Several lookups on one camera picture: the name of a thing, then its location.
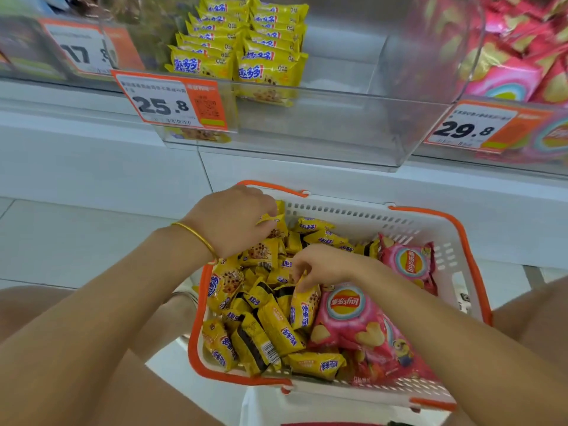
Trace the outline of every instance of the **gold bracelet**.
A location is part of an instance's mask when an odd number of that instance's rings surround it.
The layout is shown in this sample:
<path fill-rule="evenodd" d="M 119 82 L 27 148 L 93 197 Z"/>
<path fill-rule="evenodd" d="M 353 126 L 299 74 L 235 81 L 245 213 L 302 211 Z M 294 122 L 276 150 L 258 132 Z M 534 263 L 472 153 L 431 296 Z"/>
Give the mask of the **gold bracelet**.
<path fill-rule="evenodd" d="M 213 259 L 215 260 L 215 263 L 217 263 L 217 261 L 219 260 L 219 256 L 217 255 L 217 253 L 215 252 L 215 249 L 211 246 L 211 244 L 209 242 L 207 242 L 207 240 L 201 236 L 199 233 L 197 233 L 194 229 L 192 229 L 191 227 L 188 227 L 187 225 L 181 223 L 181 222 L 173 222 L 172 225 L 179 225 L 180 227 L 183 227 L 184 229 L 190 231 L 191 233 L 193 233 L 197 239 L 199 239 L 200 241 L 203 242 L 203 244 L 207 247 L 207 249 L 211 252 L 211 254 L 213 255 Z"/>

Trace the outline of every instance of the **white plastic basket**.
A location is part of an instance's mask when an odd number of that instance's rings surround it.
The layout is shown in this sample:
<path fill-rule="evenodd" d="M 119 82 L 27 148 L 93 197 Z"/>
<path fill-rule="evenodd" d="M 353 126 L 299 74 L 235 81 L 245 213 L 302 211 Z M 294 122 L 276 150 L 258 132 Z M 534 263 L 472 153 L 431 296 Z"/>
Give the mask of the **white plastic basket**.
<path fill-rule="evenodd" d="M 491 309 L 481 274 L 467 243 L 465 229 L 453 216 L 430 209 L 343 200 L 311 195 L 308 191 L 299 193 L 264 182 L 241 183 L 269 189 L 266 192 L 275 199 L 286 201 L 288 225 L 295 222 L 299 216 L 306 216 L 334 223 L 336 228 L 333 231 L 348 237 L 354 243 L 371 240 L 377 232 L 402 244 L 422 245 L 433 241 L 436 258 L 436 271 L 433 276 L 438 286 L 438 297 L 459 308 L 457 288 L 461 287 L 460 291 L 463 291 L 465 287 L 471 304 L 468 305 L 468 313 L 491 324 Z M 264 374 L 259 378 L 248 377 L 244 369 L 223 372 L 219 364 L 204 350 L 201 336 L 203 321 L 213 317 L 206 302 L 211 272 L 211 265 L 203 269 L 197 318 L 188 344 L 190 364 L 199 375 L 248 386 L 280 386 L 283 393 L 300 391 L 413 409 L 438 408 L 451 411 L 455 408 L 455 401 L 446 388 L 439 382 L 429 380 L 404 378 L 388 386 L 353 387 L 337 380 L 323 383 L 287 372 Z"/>

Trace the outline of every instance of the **minion character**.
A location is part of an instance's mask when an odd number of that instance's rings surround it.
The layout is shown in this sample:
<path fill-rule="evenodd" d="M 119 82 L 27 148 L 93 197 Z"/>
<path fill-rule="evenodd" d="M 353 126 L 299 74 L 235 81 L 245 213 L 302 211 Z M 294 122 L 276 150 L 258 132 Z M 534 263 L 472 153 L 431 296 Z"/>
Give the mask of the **minion character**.
<path fill-rule="evenodd" d="M 395 339 L 393 341 L 393 348 L 396 354 L 396 358 L 398 358 L 398 362 L 402 367 L 412 365 L 414 353 L 410 351 L 410 347 L 404 339 Z"/>

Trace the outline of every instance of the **person's right hand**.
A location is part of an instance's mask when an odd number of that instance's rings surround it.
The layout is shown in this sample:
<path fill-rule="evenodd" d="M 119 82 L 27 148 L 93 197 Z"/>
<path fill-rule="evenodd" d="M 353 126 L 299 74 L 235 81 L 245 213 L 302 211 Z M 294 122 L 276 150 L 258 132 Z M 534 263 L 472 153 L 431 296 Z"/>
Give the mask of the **person's right hand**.
<path fill-rule="evenodd" d="M 304 271 L 308 275 L 296 287 L 305 292 L 317 284 L 335 285 L 355 282 L 357 271 L 368 257 L 314 243 L 294 256 L 292 278 L 297 283 Z"/>
<path fill-rule="evenodd" d="M 272 196 L 258 188 L 234 185 L 205 196 L 180 222 L 203 236 L 219 257 L 227 258 L 266 239 L 276 223 L 259 223 L 260 217 L 277 212 Z"/>

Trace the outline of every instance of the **bare leg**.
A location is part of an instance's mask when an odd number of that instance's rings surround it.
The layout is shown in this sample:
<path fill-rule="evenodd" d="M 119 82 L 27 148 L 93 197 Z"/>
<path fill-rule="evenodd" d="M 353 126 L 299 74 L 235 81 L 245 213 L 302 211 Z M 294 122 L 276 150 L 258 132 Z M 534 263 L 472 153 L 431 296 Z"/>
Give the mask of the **bare leg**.
<path fill-rule="evenodd" d="M 71 293 L 42 286 L 0 290 L 0 343 Z M 89 426 L 220 425 L 144 364 L 191 331 L 195 312 L 193 302 L 183 295 L 174 296 L 156 311 L 118 365 Z"/>
<path fill-rule="evenodd" d="M 557 365 L 568 375 L 568 278 L 525 293 L 493 312 L 493 325 L 505 335 Z M 444 426 L 475 426 L 464 411 L 448 417 Z"/>

